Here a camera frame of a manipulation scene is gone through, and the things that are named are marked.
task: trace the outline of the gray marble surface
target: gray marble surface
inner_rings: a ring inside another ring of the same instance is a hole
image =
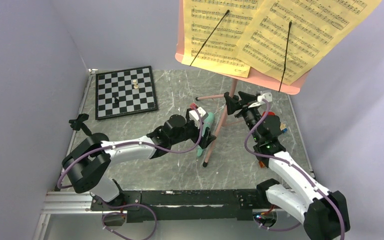
[[[136,139],[162,125],[171,115],[184,116],[195,97],[218,95],[228,92],[232,79],[206,70],[154,70],[153,71],[159,110],[95,120],[95,78],[93,77],[86,97],[83,113],[89,114],[87,126],[93,133],[104,133],[110,141]],[[286,94],[239,81],[236,89],[247,93],[271,91],[273,95],[272,111],[288,132],[279,137],[280,142],[288,149],[295,161],[309,172],[304,148],[298,133],[292,108]],[[215,113],[212,130],[215,131],[223,111],[223,98],[198,101],[197,104],[209,112]],[[233,115],[228,122],[237,121]],[[285,182],[273,171],[260,168],[255,156],[243,147],[248,133],[244,123],[223,127],[217,139],[216,147],[211,155],[208,167],[202,167],[205,153],[196,157],[196,151],[185,154],[168,153],[156,159],[138,159],[114,165],[106,171],[106,176],[115,179],[124,190],[196,190],[196,189],[238,189],[255,188],[260,182],[274,178],[285,185]],[[85,139],[78,132],[74,139],[76,147]],[[173,146],[173,150],[184,150],[193,146],[192,141]]]

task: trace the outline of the yellow paper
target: yellow paper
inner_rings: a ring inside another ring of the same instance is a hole
[[[380,2],[265,0],[237,43],[236,57],[281,80],[288,27],[292,21],[283,79],[289,85],[314,67]]]
[[[184,57],[189,65],[227,10],[192,66],[213,72],[248,77],[249,66],[233,55],[236,43],[262,0],[184,0]]]

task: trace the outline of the teal object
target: teal object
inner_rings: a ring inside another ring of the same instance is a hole
[[[214,123],[214,114],[212,112],[208,113],[208,117],[204,120],[204,125],[203,125],[203,131],[202,131],[202,136],[205,134],[205,129],[207,127],[211,128],[212,124]],[[202,149],[200,146],[198,146],[198,157],[202,156],[202,153],[204,152],[204,149]]]

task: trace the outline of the checkered board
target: checkered board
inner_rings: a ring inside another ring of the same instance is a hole
[[[139,88],[134,88],[133,80]],[[150,66],[96,74],[96,120],[156,110]]]

